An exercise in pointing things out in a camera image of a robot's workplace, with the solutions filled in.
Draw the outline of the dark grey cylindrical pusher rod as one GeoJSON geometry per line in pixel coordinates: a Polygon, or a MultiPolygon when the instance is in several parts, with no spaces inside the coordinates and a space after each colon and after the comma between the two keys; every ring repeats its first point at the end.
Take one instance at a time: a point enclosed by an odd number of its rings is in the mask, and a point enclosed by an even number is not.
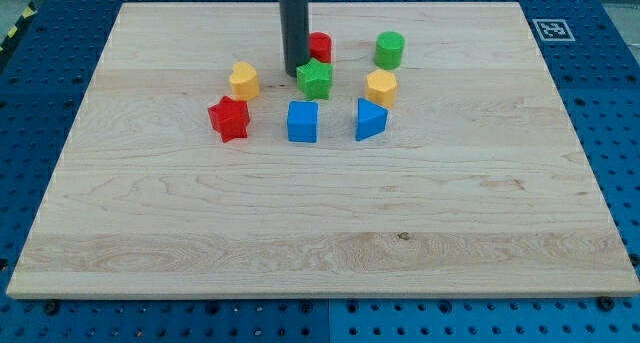
{"type": "Polygon", "coordinates": [[[285,71],[297,75],[297,68],[310,60],[309,0],[278,0],[285,71]]]}

